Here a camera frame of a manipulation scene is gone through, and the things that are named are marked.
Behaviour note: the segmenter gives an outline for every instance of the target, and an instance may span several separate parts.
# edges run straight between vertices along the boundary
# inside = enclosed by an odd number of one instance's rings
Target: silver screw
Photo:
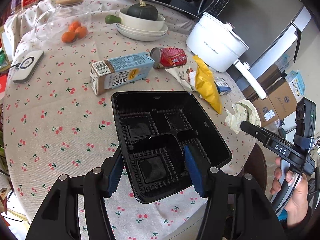
[[[60,175],[60,177],[59,177],[59,179],[61,180],[61,181],[64,181],[64,180],[66,180],[67,179],[67,175],[66,174],[62,174],[62,175]]]
[[[218,173],[219,169],[218,169],[217,167],[211,167],[211,168],[210,168],[210,171],[211,171],[212,173]]]
[[[246,174],[244,175],[244,177],[245,177],[247,180],[251,180],[251,179],[253,178],[250,173],[246,173]]]
[[[99,167],[94,168],[94,169],[92,170],[92,172],[93,172],[94,174],[99,174],[101,171],[102,171],[102,169],[99,168]]]

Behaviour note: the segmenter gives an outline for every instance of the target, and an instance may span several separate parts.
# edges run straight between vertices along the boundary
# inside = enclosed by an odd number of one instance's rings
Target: yellow wrapper
[[[197,55],[193,57],[198,64],[196,73],[196,89],[200,95],[217,111],[222,113],[222,105],[219,99],[219,93],[214,83],[213,74],[208,66]]]

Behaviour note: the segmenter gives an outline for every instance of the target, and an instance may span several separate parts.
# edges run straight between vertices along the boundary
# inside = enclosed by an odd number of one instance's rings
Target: black circle
[[[31,62],[30,62],[30,63],[27,62],[26,64],[28,64],[28,65],[27,65],[27,66],[24,66],[23,64],[24,64],[26,61],[30,60],[30,59],[31,59]],[[35,57],[28,57],[28,58],[26,58],[24,61],[22,61],[21,65],[20,65],[20,69],[26,69],[26,68],[29,67],[34,61],[35,61]]]

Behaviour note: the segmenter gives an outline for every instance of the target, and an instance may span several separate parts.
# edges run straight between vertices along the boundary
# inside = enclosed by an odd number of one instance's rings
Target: pumpkin stem
[[[141,6],[141,7],[146,6],[146,2],[144,2],[144,1],[142,1],[142,0],[139,0],[139,2],[140,2],[140,6]]]

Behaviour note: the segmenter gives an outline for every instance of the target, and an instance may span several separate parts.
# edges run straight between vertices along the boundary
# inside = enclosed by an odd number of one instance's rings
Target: tablecloth
[[[136,0],[86,0],[92,11],[89,35],[71,46],[51,46],[35,38],[31,30],[34,18],[52,7],[51,0],[40,2],[10,18],[6,32],[17,46],[14,63],[37,49],[44,58],[28,83],[16,85],[9,75],[4,98],[4,141],[9,172],[17,197],[32,220],[42,200],[60,174],[70,177],[86,174],[101,166],[118,147],[110,98],[116,91],[183,90],[164,69],[152,69],[146,79],[129,83],[102,96],[95,96],[90,87],[90,63],[99,60],[151,51],[154,47],[186,48],[185,40],[194,22],[167,7],[156,5],[167,21],[169,31],[159,41],[141,42],[119,34],[114,25],[106,25],[108,13],[135,3]],[[196,70],[192,54],[188,66]],[[221,96],[224,109],[244,99],[227,73],[223,77],[232,92]],[[232,161],[222,169],[238,174],[250,154],[255,139],[236,135],[225,124],[226,112],[218,115],[211,106],[194,93],[230,148]],[[206,199],[199,197],[193,186],[151,204],[135,200],[124,169],[117,191],[105,200],[109,220],[116,239],[162,239],[184,223]],[[83,199],[79,198],[79,224],[82,239],[88,239]]]

